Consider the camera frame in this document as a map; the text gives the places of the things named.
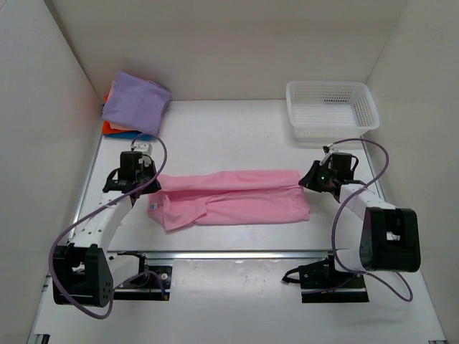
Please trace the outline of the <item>pink t shirt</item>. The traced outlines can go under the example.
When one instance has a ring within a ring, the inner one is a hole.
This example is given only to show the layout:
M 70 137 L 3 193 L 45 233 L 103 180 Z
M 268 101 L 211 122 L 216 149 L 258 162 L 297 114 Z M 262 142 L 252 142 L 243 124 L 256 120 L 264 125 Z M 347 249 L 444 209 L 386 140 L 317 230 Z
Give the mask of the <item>pink t shirt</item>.
M 296 170 L 220 171 L 160 175 L 147 214 L 167 231 L 193 225 L 233 226 L 307 221 L 310 206 Z

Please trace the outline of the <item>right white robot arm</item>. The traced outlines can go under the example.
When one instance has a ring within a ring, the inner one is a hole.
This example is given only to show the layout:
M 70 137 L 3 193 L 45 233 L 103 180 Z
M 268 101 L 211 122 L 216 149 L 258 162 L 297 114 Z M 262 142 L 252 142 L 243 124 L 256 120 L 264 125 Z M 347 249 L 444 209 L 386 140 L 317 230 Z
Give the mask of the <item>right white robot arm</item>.
M 340 203 L 332 224 L 333 260 L 321 270 L 330 287 L 338 287 L 348 273 L 374 271 L 416 272 L 421 265 L 420 240 L 415 211 L 382 200 L 365 183 L 354 178 L 359 160 L 350 153 L 327 153 L 314 161 L 299 180 L 303 188 L 331 194 Z M 336 230 L 347 208 L 362 220 L 359 242 L 352 248 L 337 247 Z

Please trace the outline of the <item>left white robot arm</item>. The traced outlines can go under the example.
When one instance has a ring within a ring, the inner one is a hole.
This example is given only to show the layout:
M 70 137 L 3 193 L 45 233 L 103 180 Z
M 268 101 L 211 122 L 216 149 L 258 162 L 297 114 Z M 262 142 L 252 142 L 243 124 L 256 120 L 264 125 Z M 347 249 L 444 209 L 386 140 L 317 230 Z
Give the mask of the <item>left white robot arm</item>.
M 150 148 L 141 145 L 121 153 L 119 167 L 106 179 L 99 209 L 78 225 L 67 244 L 51 251 L 55 303 L 105 307 L 118 285 L 148 281 L 150 267 L 141 253 L 111 254 L 108 247 L 137 199 L 160 191 L 155 176 Z

